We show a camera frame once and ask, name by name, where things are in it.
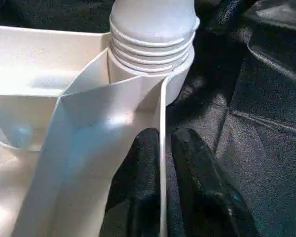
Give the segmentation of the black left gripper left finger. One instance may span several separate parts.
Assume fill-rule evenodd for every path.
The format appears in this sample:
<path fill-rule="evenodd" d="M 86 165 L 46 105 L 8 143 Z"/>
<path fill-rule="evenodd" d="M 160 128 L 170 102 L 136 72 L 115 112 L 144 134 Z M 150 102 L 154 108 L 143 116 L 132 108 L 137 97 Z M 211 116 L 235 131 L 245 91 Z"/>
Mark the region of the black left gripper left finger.
<path fill-rule="evenodd" d="M 157 237 L 160 232 L 159 132 L 141 131 L 113 176 L 99 235 Z"/>

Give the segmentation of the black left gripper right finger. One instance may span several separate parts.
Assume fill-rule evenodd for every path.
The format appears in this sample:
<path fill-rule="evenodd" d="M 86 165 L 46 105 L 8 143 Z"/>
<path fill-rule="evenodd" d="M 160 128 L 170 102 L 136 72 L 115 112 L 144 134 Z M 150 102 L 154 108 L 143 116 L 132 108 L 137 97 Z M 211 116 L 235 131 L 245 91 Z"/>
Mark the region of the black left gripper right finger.
<path fill-rule="evenodd" d="M 171 134 L 184 234 L 187 237 L 258 237 L 250 208 L 191 128 Z"/>

